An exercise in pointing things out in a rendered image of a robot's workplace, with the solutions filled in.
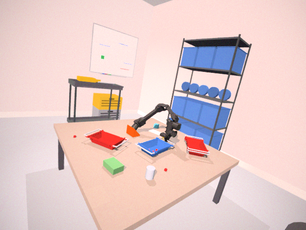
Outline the blue plastic tray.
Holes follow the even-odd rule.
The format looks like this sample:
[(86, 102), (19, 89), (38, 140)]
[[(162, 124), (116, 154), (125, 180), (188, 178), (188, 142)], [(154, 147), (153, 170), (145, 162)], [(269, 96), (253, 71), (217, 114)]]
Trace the blue plastic tray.
[[(158, 155), (162, 152), (167, 151), (170, 147), (173, 147), (173, 145), (159, 139), (159, 138), (155, 138), (153, 140), (149, 140), (146, 142), (142, 142), (142, 143), (138, 143), (138, 145), (142, 148), (144, 148), (145, 150), (151, 152), (151, 153), (155, 153), (155, 154), (150, 154), (148, 152), (146, 152), (145, 150), (141, 149), (143, 152), (145, 152), (146, 154), (150, 155), (151, 157)], [(156, 149), (158, 149), (157, 151), (155, 151)], [(154, 152), (153, 152), (154, 151)]]

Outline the white cylinder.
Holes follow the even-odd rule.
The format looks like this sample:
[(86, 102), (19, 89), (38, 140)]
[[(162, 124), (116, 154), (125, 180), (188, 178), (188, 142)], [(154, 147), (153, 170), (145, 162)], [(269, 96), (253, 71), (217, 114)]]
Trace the white cylinder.
[(155, 167), (152, 165), (148, 165), (146, 168), (145, 179), (151, 181), (154, 178)]

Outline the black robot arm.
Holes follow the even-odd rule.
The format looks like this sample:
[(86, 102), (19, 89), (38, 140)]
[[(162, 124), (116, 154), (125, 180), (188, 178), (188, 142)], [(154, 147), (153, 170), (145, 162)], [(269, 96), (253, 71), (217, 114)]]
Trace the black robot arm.
[[(166, 110), (168, 110), (168, 112), (170, 113), (171, 119), (172, 119), (172, 120), (170, 118), (167, 119), (168, 121), (167, 127), (171, 127), (179, 131), (181, 128), (181, 123), (178, 123), (179, 118), (177, 114), (172, 111), (172, 109), (169, 107), (168, 104), (160, 104), (160, 103), (156, 105), (155, 109), (152, 110), (150, 113), (148, 113), (146, 116), (140, 117), (139, 119), (134, 120), (134, 124), (131, 127), (137, 130), (138, 128), (145, 125), (146, 121), (150, 119), (152, 116), (154, 116), (156, 113), (166, 111)], [(173, 131), (173, 129), (170, 130), (168, 134), (171, 135), (172, 137), (175, 137), (177, 135), (177, 131)]]

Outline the light green block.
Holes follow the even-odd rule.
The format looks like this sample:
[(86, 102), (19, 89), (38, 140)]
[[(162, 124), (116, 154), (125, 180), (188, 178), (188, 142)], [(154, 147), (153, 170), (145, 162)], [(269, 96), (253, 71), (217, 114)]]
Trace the light green block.
[(115, 157), (103, 160), (103, 167), (106, 168), (112, 175), (124, 171), (124, 165)]

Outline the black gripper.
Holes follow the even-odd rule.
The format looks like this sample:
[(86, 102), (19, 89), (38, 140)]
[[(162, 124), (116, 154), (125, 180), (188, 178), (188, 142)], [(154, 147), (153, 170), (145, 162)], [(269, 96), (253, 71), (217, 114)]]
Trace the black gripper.
[(169, 140), (170, 137), (172, 137), (172, 136), (169, 135), (168, 133), (169, 133), (169, 131), (172, 130), (173, 128), (171, 128), (171, 127), (165, 127), (165, 128), (166, 128), (165, 133), (164, 133), (164, 132), (160, 133), (160, 136), (164, 137), (165, 142), (168, 142), (167, 140)]

